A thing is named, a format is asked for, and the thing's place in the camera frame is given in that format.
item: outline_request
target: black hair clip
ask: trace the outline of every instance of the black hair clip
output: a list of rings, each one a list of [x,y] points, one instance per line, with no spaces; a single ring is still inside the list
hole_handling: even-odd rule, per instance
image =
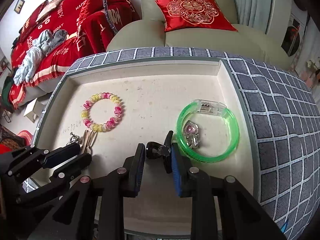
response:
[[[172,172],[171,168],[171,139],[173,131],[169,131],[164,144],[157,142],[148,142],[146,147],[146,156],[148,159],[157,159],[162,157],[163,165],[167,173]]]

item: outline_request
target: light blue clothing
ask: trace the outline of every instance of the light blue clothing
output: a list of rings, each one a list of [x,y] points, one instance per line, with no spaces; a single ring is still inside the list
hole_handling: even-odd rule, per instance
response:
[[[54,33],[54,36],[50,30],[41,32],[40,36],[32,41],[32,47],[27,50],[27,54],[24,57],[22,64],[14,75],[14,83],[18,86],[23,81],[29,82],[35,75],[36,70],[44,57],[63,43],[66,37],[67,31],[65,30],[58,30]]]

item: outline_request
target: floor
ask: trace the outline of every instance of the floor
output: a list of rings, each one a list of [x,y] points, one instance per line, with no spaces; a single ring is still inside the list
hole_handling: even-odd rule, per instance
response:
[[[46,105],[49,102],[50,95],[51,93],[39,97],[39,102]],[[34,131],[36,130],[39,117],[37,117],[34,123],[31,122],[31,120],[27,117],[24,117],[23,115],[26,107],[27,105],[23,105],[19,107],[18,110],[14,111],[13,114],[9,115],[11,122],[7,122],[5,118],[2,116],[0,119],[0,124],[15,134],[18,134],[22,130],[27,130],[33,135]]]

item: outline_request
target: green leather sofa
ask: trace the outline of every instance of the green leather sofa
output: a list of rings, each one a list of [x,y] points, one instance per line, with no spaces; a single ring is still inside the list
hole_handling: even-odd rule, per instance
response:
[[[289,58],[279,44],[260,30],[238,24],[234,0],[216,2],[238,32],[186,28],[165,33],[165,18],[155,0],[141,0],[142,20],[123,27],[107,50],[162,46],[205,48],[239,54],[289,69]]]

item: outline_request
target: picture frame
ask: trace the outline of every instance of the picture frame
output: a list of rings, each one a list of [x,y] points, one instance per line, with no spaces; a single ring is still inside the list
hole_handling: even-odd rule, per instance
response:
[[[3,57],[1,60],[0,60],[0,76],[3,74],[4,70],[9,68],[9,61],[6,59],[6,57]]]
[[[16,6],[14,7],[14,11],[19,14],[21,12],[22,6],[24,5],[24,0],[18,0]]]

